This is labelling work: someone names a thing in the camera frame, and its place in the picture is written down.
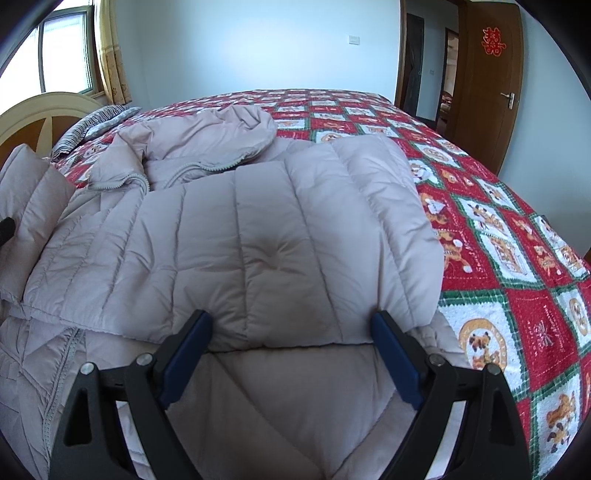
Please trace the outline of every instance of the striped pillow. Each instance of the striped pillow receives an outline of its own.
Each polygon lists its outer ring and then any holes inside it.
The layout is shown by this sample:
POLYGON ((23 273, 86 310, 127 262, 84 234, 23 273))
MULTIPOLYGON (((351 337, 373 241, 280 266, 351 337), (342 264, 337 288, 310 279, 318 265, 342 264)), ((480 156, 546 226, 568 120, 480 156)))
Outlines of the striped pillow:
POLYGON ((51 151, 51 157, 56 160, 60 155, 67 155, 74 150, 86 135, 86 132, 95 125, 111 120, 124 110, 127 110, 123 105, 106 105, 92 113, 89 113, 84 118, 72 125, 69 130, 61 136, 51 151))
POLYGON ((119 115, 114 116, 111 120, 107 120, 106 122, 102 122, 101 124, 96 125, 95 127, 89 128, 88 132, 84 136, 84 142, 89 142, 90 140, 94 140, 95 138, 99 138, 102 134, 111 130, 111 128, 116 127, 119 124, 125 122, 129 117, 134 116, 141 110, 139 106, 133 106, 124 110, 119 115))

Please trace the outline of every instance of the door handle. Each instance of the door handle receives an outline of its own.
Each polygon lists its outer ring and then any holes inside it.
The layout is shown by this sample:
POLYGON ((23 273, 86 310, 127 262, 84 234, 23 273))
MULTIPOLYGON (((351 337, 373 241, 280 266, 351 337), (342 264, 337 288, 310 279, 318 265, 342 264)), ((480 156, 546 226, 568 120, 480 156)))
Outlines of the door handle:
POLYGON ((515 103, 515 94, 511 93, 503 93, 501 92, 503 97, 507 97, 509 99, 509 110, 513 110, 513 104, 515 103))

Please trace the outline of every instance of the wooden headboard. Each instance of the wooden headboard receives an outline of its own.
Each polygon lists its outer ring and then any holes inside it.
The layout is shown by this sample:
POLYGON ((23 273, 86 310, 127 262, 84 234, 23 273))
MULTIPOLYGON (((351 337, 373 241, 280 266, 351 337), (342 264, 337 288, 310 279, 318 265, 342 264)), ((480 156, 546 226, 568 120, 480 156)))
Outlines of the wooden headboard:
POLYGON ((0 115, 0 168, 14 147, 26 143, 47 157, 53 145, 80 118, 102 105, 92 98, 69 92, 42 93, 0 115))

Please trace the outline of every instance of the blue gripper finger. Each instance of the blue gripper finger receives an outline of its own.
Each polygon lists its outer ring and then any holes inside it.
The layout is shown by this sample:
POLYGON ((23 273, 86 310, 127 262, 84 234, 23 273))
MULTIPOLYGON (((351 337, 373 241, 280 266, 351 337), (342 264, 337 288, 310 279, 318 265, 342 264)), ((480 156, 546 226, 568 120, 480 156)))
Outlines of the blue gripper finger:
POLYGON ((414 339, 405 335, 390 315, 387 319, 385 315, 388 314, 378 312, 372 316, 371 336, 402 400, 418 410, 425 400, 421 392, 421 374, 405 350, 408 341, 414 339))
POLYGON ((169 336, 156 352, 154 375, 160 384, 158 402, 164 409, 183 395, 212 333, 212 317, 196 310, 181 331, 169 336))

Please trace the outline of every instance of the window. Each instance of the window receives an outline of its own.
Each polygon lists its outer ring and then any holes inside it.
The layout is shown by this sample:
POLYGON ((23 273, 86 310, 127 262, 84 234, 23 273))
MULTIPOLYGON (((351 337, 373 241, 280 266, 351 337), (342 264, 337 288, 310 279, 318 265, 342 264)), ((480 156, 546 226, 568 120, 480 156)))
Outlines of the window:
POLYGON ((64 0, 29 34, 0 77, 0 114, 44 92, 98 92, 92 8, 64 0))

